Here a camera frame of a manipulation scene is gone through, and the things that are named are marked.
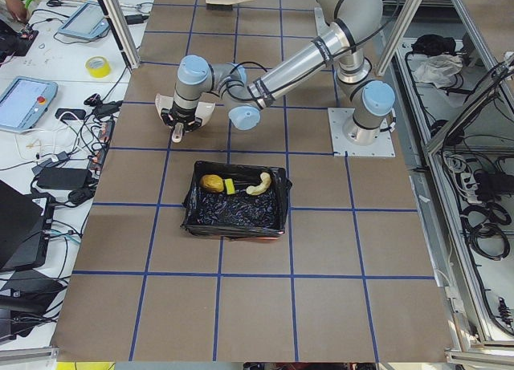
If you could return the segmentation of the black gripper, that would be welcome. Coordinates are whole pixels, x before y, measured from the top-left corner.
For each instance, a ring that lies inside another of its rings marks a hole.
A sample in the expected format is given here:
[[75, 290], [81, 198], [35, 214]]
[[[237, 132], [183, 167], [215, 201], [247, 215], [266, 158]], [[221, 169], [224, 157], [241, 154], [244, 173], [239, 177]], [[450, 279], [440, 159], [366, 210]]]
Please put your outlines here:
[[202, 118], [195, 115], [195, 110], [180, 107], [163, 108], [160, 112], [163, 123], [171, 129], [175, 129], [177, 124], [183, 124], [183, 132], [192, 132], [199, 129]]

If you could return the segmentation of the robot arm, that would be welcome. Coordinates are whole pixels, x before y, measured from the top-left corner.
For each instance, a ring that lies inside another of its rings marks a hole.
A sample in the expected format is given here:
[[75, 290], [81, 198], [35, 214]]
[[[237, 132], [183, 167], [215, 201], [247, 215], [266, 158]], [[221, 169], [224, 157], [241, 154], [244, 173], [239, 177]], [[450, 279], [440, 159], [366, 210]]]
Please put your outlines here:
[[362, 47], [380, 30], [382, 0], [315, 1], [322, 9], [326, 30], [258, 79], [248, 81], [242, 65], [211, 64], [197, 55], [184, 57], [173, 95], [157, 95], [155, 99], [161, 121], [172, 130], [173, 142], [209, 122], [212, 113], [200, 113], [204, 93], [218, 93], [232, 124], [239, 130], [250, 130], [260, 122], [264, 108], [333, 63], [338, 64], [341, 84], [363, 81], [370, 63]]

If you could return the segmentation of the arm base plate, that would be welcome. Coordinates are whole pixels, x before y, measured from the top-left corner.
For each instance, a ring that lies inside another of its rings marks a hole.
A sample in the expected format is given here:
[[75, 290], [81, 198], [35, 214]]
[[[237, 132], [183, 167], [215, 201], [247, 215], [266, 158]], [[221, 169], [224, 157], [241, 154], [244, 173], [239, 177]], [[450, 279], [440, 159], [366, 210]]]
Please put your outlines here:
[[394, 144], [386, 118], [375, 129], [363, 129], [353, 120], [354, 108], [329, 108], [332, 153], [336, 157], [394, 158]]

